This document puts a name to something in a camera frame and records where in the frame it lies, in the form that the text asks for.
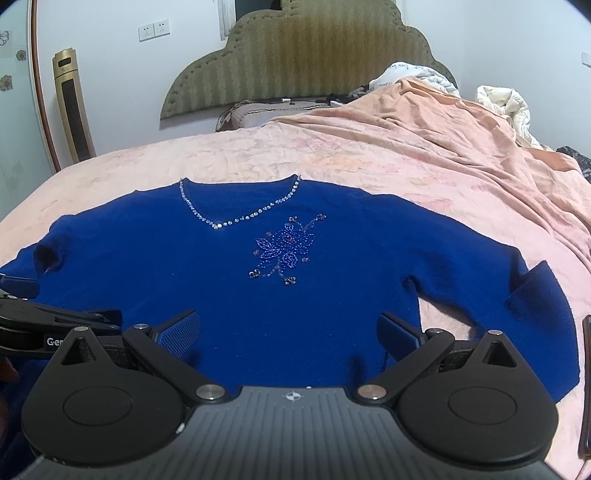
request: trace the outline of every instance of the beaded flower appliqué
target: beaded flower appliqué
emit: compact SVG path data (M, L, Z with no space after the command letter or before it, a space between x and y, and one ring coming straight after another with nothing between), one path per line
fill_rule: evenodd
M286 268L295 268L299 261L308 263L310 259L306 256L310 246L316 238L309 230L316 222L326 219L326 215L319 213L307 225L297 221L297 217L289 217L289 223L277 233L267 232L266 238L257 238L258 249L253 252L261 262L256 268L248 273L250 278L270 277L277 273L285 285L294 285L295 277L285 274Z

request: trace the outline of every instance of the white comforter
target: white comforter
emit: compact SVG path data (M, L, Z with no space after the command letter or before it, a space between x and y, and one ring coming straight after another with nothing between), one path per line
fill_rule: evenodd
M517 134L517 143L520 146L551 150L540 145L530 133L530 107L513 88L480 85L476 89L476 101L509 122Z
M369 82L369 91L373 92L376 88L386 87L396 83L401 78L414 76L419 80L428 83L433 88L442 91L443 93L450 93L457 97L460 96L460 92L455 85L445 78L441 73L433 70L429 67L421 65L411 65L404 61L398 61L391 64L383 74L378 78Z

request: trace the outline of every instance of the sweater sleeve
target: sweater sleeve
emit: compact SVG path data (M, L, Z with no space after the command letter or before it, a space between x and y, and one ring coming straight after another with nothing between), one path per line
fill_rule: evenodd
M379 197L379 214L390 218L382 247L399 275L396 314L419 326L419 296L455 307L479 336L505 332L555 401L578 384L573 315L545 261L528 270L514 247L400 198Z

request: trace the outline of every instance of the pink bedspread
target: pink bedspread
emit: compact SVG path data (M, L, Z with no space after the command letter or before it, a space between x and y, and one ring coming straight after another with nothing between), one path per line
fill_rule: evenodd
M348 106L263 127L181 138L102 155L47 180L0 223L0 264L38 241L61 215L188 177L199 182L305 179L393 193L547 260L573 311L584 369L582 320L591 313L591 186L562 154L518 147L514 131L482 106L413 77ZM453 312L421 302L423 326L466 338ZM577 456L583 382L558 405L547 461L567 479Z

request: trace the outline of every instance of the electrical outlet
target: electrical outlet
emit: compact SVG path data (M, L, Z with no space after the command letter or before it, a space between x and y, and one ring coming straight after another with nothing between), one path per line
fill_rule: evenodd
M138 28L139 41L149 40L154 38L154 24L150 23Z
M162 37L162 35L168 35L170 33L170 25L168 24L168 18L159 22L154 22L154 36Z

